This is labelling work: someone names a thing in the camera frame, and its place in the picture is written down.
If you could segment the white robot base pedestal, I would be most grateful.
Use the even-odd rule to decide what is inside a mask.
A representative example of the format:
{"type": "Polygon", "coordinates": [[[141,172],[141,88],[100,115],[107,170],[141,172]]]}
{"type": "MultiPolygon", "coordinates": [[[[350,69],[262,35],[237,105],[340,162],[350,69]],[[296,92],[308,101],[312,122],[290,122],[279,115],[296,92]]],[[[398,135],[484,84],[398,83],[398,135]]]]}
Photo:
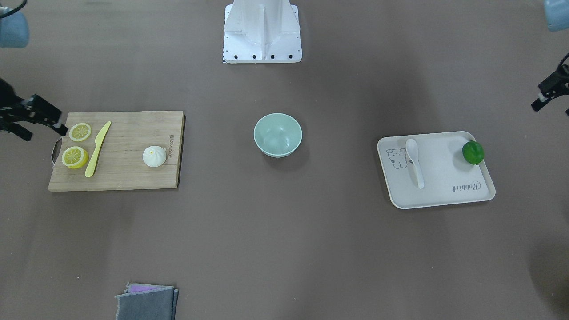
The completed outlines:
{"type": "Polygon", "coordinates": [[[302,60],[299,10],[288,0],[235,0],[225,7],[222,61],[284,64],[302,60]]]}

